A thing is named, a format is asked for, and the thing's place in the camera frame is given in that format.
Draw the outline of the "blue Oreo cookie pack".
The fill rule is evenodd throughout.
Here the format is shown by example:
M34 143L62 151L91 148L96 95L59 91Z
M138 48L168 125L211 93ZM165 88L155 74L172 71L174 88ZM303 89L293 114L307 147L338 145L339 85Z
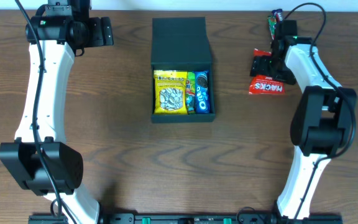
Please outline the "blue Oreo cookie pack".
M210 112L209 92L208 92L208 70L195 72L195 110L198 114L208 114Z

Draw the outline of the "dark blue Dairy Milk bar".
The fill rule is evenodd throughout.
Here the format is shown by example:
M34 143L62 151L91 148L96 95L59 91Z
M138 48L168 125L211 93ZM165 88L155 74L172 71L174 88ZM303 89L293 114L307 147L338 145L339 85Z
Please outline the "dark blue Dairy Milk bar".
M277 23L282 22L284 20L282 9L273 10L272 15L275 17Z

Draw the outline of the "red Hacks candy bag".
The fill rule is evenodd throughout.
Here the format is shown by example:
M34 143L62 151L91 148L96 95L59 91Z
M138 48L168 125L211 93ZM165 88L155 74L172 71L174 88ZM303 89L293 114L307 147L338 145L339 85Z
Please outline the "red Hacks candy bag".
M273 80L272 77L260 74L256 71L257 57L271 56L270 52L254 49L253 62L251 66L250 76L252 81L249 85L250 95L284 95L284 83Z

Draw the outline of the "green Haribo gummy bag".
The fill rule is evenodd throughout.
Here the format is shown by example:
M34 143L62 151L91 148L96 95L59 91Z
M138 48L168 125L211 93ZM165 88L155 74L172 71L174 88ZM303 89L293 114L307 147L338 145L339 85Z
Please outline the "green Haribo gummy bag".
M188 114L195 114L195 95L195 73L188 72L185 93L186 109Z

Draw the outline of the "red green chocolate bar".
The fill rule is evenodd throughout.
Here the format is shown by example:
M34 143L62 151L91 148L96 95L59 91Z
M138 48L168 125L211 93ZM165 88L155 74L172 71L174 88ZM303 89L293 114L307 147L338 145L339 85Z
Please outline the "red green chocolate bar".
M268 21L268 28L270 31L270 35L273 40L275 38L275 25L276 25L277 21L274 16L268 16L267 21Z

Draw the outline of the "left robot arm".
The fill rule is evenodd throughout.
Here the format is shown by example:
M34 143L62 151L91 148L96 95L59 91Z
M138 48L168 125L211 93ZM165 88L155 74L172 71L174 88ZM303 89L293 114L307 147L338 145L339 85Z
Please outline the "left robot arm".
M108 17L91 17L90 0L49 0L26 17L30 75L24 112L0 160L19 187L50 201L50 215L32 223L111 223L82 182L83 158L67 145L68 78L77 57L114 43Z

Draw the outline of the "black gift box with lid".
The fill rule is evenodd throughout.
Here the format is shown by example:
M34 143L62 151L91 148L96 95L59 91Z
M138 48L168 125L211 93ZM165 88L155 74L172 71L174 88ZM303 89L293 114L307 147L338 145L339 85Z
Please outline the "black gift box with lid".
M207 123L216 117L213 55L203 17L152 19L152 70L208 71L208 114L151 114L153 123Z

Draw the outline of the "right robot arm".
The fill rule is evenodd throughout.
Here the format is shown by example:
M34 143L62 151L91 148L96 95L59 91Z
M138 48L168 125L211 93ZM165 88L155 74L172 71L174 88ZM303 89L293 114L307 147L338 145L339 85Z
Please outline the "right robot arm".
M354 139L355 90L331 76L314 39L300 37L295 20L276 23L271 53L255 52L250 75L266 78L256 85L259 90L273 91L276 81L297 84L302 92L290 126L293 162L269 222L339 223L340 216L311 215L310 203L325 167Z

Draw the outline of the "yellow seeds snack bag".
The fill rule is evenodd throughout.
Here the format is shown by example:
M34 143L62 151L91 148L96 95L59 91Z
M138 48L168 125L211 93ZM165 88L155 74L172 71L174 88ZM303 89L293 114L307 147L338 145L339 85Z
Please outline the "yellow seeds snack bag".
M154 70L154 114L187 114L186 71Z

